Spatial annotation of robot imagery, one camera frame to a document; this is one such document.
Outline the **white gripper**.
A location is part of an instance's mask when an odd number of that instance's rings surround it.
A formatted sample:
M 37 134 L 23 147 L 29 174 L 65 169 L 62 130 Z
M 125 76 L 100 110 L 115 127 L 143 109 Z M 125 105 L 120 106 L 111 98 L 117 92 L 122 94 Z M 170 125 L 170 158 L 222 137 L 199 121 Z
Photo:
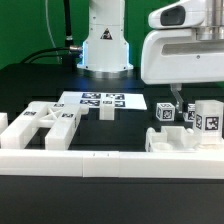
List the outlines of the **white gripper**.
M 141 79 L 171 84 L 183 113 L 181 83 L 224 81 L 224 0 L 179 0 L 150 13 L 148 23 Z

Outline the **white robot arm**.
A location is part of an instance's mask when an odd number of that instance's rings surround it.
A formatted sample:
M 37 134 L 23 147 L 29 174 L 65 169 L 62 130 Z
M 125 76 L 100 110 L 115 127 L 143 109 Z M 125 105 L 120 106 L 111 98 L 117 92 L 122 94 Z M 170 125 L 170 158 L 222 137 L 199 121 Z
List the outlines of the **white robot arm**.
M 124 39 L 124 0 L 90 0 L 82 69 L 116 77 L 132 68 Z M 178 0 L 151 12 L 141 54 L 141 79 L 168 84 L 182 107 L 183 83 L 224 81 L 224 0 Z

